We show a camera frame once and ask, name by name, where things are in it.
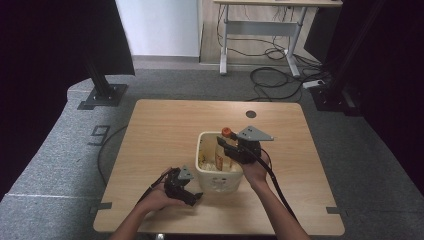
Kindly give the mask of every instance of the orange object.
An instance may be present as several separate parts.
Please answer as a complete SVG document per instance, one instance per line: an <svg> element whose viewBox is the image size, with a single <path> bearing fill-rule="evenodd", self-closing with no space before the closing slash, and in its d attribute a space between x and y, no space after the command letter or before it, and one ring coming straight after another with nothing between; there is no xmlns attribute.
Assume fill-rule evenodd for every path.
<svg viewBox="0 0 424 240"><path fill-rule="evenodd" d="M221 134L222 134L222 136L224 136L224 137L226 137L226 138L230 138L231 137L231 133L232 133L233 131L231 131L231 128L229 128L229 127L225 127L225 128L223 128L222 130L221 130Z"/></svg>

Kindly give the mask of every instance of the wooden table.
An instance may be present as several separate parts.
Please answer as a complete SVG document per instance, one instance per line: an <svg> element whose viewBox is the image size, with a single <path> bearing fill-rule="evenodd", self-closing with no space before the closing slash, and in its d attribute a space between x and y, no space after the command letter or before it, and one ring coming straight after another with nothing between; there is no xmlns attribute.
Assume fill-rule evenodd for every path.
<svg viewBox="0 0 424 240"><path fill-rule="evenodd" d="M248 118L247 111L255 111ZM94 228L113 232L144 191L168 167L187 165L195 179L186 189L201 191L195 156L198 136L204 131L248 125L272 135L262 142L272 159L281 190L310 235L342 235L344 226L336 208L321 161L296 103L140 100L121 145ZM194 206L169 207L148 215L140 232L185 234L274 234L267 215L243 177L231 194L206 193Z"/></svg>
<svg viewBox="0 0 424 240"><path fill-rule="evenodd" d="M224 9L224 33L221 48L221 59L219 71L221 75L227 74L227 35L263 35L263 36L289 36L291 37L288 49L284 51L287 63L292 71L293 77L300 77L293 52L297 39L302 29L308 7L341 7L341 0L214 0L214 3L222 4ZM302 7L297 22L256 22L256 21L234 21L228 16L230 5L256 5L256 6L292 6Z"/></svg>

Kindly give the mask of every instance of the gray floor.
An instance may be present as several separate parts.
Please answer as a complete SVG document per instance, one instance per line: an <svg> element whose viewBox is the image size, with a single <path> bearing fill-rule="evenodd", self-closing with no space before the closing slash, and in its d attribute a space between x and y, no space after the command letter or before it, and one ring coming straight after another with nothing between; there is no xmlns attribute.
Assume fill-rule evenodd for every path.
<svg viewBox="0 0 424 240"><path fill-rule="evenodd" d="M250 67L231 67L222 77L216 65L143 60L134 65L135 77L108 76L110 83L128 84L119 107L77 110L93 85L85 80L69 89L62 116L0 203L0 239L108 237L92 227L105 187L97 170L100 147L89 143L102 140L92 136L96 126L110 126L110 136L128 124L138 99L243 101L256 97ZM273 74L264 77L279 80ZM287 95L296 84L270 94ZM308 91L287 101L299 97L346 228L343 236L334 239L423 239L424 199L367 122L362 117L317 111ZM106 178L124 133L113 137L100 155Z"/></svg>

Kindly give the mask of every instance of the human hand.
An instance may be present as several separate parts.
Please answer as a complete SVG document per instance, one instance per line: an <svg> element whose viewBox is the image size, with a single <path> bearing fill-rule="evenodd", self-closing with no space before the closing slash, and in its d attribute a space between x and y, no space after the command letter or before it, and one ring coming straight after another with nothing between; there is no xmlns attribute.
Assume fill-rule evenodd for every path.
<svg viewBox="0 0 424 240"><path fill-rule="evenodd" d="M262 151L261 159L269 165L270 160L264 151ZM268 185L266 182L267 171L258 161L255 161L254 163L240 164L240 166L243 169L244 176L253 189L261 187L264 184Z"/></svg>
<svg viewBox="0 0 424 240"><path fill-rule="evenodd" d="M141 211L148 213L157 211L168 206L184 206L184 201L169 198L165 193L164 183L160 183L147 195L141 202L136 205Z"/></svg>

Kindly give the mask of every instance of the person's left hand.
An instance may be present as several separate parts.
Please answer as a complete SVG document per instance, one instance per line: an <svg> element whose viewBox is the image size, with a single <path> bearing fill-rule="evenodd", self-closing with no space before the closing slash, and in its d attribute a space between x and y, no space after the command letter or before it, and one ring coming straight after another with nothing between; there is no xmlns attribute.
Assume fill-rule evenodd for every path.
<svg viewBox="0 0 424 240"><path fill-rule="evenodd" d="M184 206L184 201L169 198L165 193L164 183L160 183L144 198L141 202L137 204L137 207L142 208L146 212L157 211L164 207L168 206Z"/></svg>

